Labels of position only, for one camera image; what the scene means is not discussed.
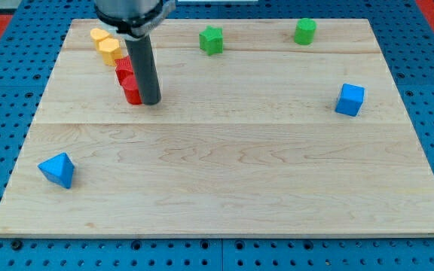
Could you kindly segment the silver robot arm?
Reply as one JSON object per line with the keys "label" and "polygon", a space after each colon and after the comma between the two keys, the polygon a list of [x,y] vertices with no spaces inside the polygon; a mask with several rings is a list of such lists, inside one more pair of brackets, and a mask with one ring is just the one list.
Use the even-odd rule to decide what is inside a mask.
{"label": "silver robot arm", "polygon": [[174,0],[94,0],[99,20],[126,39],[149,35],[176,9]]}

